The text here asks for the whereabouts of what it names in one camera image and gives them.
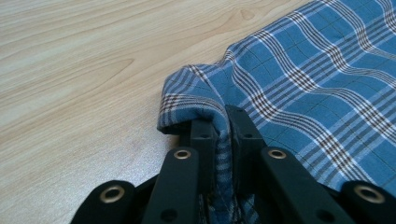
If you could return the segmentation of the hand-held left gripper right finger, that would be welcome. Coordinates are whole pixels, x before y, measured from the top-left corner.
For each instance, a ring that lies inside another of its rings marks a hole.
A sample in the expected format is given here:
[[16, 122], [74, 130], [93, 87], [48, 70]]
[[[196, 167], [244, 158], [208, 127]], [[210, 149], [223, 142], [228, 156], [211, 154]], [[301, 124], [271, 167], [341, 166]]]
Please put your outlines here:
[[231, 127], [233, 188], [236, 193], [253, 193], [254, 156], [266, 144], [248, 113], [243, 108], [226, 105], [226, 111]]

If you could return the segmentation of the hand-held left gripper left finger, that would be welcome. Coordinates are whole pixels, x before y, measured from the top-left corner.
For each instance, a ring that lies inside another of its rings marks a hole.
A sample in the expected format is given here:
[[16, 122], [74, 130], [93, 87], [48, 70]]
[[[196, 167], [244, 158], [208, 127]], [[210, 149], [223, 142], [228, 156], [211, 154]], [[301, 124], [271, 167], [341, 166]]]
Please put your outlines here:
[[202, 119], [191, 121], [187, 130], [180, 135], [182, 147], [191, 147], [198, 152], [198, 191], [201, 194], [208, 194], [212, 190], [217, 139], [218, 135], [212, 123]]

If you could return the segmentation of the blue plaid short-sleeved shirt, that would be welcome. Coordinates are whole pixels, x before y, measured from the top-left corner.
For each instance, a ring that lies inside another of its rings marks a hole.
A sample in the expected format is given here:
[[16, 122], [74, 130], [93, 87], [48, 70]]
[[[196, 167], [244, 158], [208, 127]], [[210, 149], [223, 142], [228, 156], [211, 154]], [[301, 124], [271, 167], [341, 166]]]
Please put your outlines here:
[[232, 188], [230, 105], [319, 183], [364, 180], [396, 196], [396, 0], [311, 0], [165, 80], [159, 130], [207, 119], [218, 134], [200, 224], [259, 224], [252, 198]]

